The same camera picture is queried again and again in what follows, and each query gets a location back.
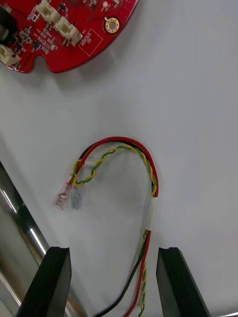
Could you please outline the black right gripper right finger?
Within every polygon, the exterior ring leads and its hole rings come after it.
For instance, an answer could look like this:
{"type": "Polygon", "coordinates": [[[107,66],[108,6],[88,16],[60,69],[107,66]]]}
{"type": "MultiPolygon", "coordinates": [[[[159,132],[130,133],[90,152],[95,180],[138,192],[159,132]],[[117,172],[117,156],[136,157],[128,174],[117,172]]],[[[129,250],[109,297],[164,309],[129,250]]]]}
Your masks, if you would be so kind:
{"type": "Polygon", "coordinates": [[[159,248],[156,278],[163,316],[211,315],[179,248],[159,248]]]}

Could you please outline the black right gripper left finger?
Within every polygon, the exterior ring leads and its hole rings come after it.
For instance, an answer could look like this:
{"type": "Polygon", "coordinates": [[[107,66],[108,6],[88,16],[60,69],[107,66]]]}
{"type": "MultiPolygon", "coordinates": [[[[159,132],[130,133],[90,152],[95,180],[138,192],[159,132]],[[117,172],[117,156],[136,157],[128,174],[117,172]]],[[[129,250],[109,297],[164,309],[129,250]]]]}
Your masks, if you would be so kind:
{"type": "Polygon", "coordinates": [[[50,247],[17,312],[18,317],[62,317],[71,282],[69,248],[50,247]]]}

